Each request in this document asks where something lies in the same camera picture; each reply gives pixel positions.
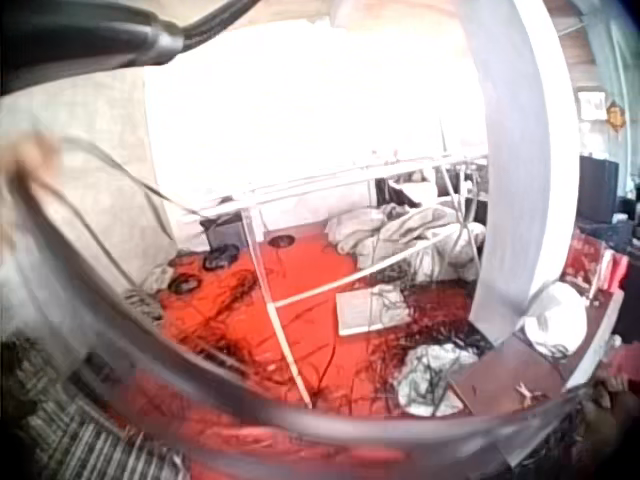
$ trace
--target white wall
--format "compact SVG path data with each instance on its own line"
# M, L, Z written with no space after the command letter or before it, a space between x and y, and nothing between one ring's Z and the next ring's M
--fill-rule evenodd
M196 207L394 150L400 158L438 154L441 121L449 148L486 149L473 64L439 58L417 35L347 33L303 20L244 28L145 69L145 83L159 185ZM319 220L344 211L345 201L369 204L369 188L311 196L295 208L272 204L267 223ZM197 231L179 212L169 215L178 237Z
M2 140L34 126L91 140L133 174L154 180L141 70L66 79L2 98ZM140 191L95 159L64 152L56 181L134 279L141 280L150 268L175 253L175 243L162 234ZM75 218L55 201L48 201L47 207L53 220L105 278L123 288L122 278Z

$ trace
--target gray fabric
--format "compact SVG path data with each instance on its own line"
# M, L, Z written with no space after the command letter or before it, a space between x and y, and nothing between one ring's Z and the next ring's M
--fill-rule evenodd
M364 269L443 234L443 229L455 222L455 211L440 205L417 209L385 205L334 217L329 220L326 232L339 253L354 254L358 268ZM469 229L476 245L481 245L484 226L472 223ZM469 235L463 232L454 249L456 237L457 234L450 235L407 257L409 265L404 270L409 279L417 283L476 279L478 271Z

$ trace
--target white cloth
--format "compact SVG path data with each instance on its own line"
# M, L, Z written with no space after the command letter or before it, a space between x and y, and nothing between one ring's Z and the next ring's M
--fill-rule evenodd
M527 338L547 356L571 355L587 335L584 299L562 282L550 285L533 301L523 322Z
M414 348L407 354L402 371L393 382L398 403L405 412L424 417L450 415L462 410L464 405L449 389L447 377L477 360L474 354L452 343Z
M326 232L339 253L354 254L358 268L364 269L441 235L445 227L455 222L455 211L440 205L417 209L385 205L380 209L362 208L334 217L329 220ZM485 227L471 223L469 230L475 244L481 245ZM453 249L456 238L457 234L450 235L408 257L415 282L457 278L471 281L478 277L469 234L463 232Z

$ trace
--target red floor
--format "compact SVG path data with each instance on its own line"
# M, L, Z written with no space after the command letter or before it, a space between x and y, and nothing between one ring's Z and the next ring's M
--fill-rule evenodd
M327 245L324 234L298 238L284 249L265 244L262 255L274 300L355 271L353 260ZM166 291L159 295L166 311L164 334L198 353L204 346L216 346L249 370L246 378L250 385L273 398L301 404L273 334L248 253L243 252L234 265L222 271L205 272L201 264L201 255L176 260L176 274L195 273L202 278L202 285L191 294L178 296ZM410 326L338 337L335 294L353 287L347 285L286 306L278 311L281 323L317 408L345 415L400 415L393 398L385 398L383 380L390 381L393 370L402 363L401 357L386 357L389 345L421 325L465 322L470 301L459 287L427 288L408 299L414 312ZM251 451L266 448L281 453L293 448L286 434L261 427L242 427L247 435L241 438L239 427L221 427L221 423L229 424L228 420L204 407L191 408L183 418L185 431L205 445ZM305 457L322 457L328 448L295 447ZM204 472L196 468L192 476L196 480L224 478Z

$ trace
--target black cable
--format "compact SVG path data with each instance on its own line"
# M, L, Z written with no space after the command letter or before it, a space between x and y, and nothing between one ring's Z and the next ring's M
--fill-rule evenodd
M260 0L230 0L213 12L182 27L184 35L182 53L193 50L218 36L255 7L258 2Z

